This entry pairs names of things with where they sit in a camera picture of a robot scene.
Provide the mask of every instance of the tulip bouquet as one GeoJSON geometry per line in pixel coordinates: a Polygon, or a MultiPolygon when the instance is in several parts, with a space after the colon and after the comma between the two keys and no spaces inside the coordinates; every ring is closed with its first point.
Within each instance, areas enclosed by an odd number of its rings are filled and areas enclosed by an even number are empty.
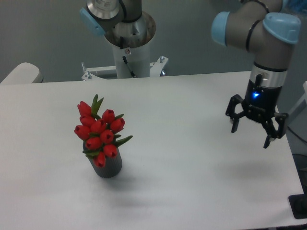
{"type": "Polygon", "coordinates": [[[118,132],[123,130],[125,125],[123,114],[115,116],[113,110],[107,109],[100,117],[97,113],[102,101],[103,98],[98,100],[96,94],[92,106],[82,101],[78,104],[82,125],[76,126],[74,132],[83,140],[83,153],[96,173],[109,178],[115,176],[122,166],[118,147],[133,136],[117,140],[121,137],[118,132]]]}

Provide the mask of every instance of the white table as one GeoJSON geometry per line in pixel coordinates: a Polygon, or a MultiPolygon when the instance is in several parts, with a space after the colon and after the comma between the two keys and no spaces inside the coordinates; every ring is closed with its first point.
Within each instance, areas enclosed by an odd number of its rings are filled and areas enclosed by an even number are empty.
{"type": "Polygon", "coordinates": [[[240,230],[305,224],[286,136],[230,132],[229,99],[249,72],[0,86],[1,230],[240,230]],[[97,176],[74,134],[77,104],[124,113],[123,168],[97,176]]]}

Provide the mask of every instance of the robotic arm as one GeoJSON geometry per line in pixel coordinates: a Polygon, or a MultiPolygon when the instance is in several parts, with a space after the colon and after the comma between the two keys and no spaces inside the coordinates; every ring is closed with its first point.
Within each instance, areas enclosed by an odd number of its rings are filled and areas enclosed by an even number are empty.
{"type": "Polygon", "coordinates": [[[113,49],[118,78],[149,77],[149,42],[156,31],[142,0],[87,0],[80,10],[94,35],[104,35],[113,49]]]}
{"type": "Polygon", "coordinates": [[[212,38],[224,46],[234,46],[255,54],[245,98],[238,94],[230,99],[226,115],[236,132],[240,118],[246,116],[261,123],[267,133],[264,148],[286,132],[288,114],[275,111],[285,82],[301,22],[278,13],[287,0],[249,0],[236,13],[221,12],[212,24],[212,38]],[[235,113],[241,104],[243,111],[235,113]],[[279,127],[276,130],[272,118],[279,127]]]}

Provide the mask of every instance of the gray wall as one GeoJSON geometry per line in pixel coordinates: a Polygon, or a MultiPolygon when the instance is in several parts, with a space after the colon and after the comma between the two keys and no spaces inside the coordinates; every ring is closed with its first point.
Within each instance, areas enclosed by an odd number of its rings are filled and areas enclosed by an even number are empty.
{"type": "MultiPolygon", "coordinates": [[[[36,65],[46,82],[79,81],[81,62],[86,67],[114,65],[111,48],[103,38],[91,35],[79,19],[84,0],[1,0],[0,81],[17,65],[36,65]]],[[[168,75],[218,73],[250,70],[253,55],[222,47],[211,39],[211,24],[217,13],[236,11],[237,0],[143,0],[143,10],[156,21],[151,61],[160,55],[170,58],[168,75]]],[[[303,94],[307,81],[307,20],[289,77],[279,100],[287,112],[303,94]]],[[[307,123],[300,116],[293,129],[307,139],[307,123]]],[[[289,134],[293,152],[306,146],[289,134]]]]}

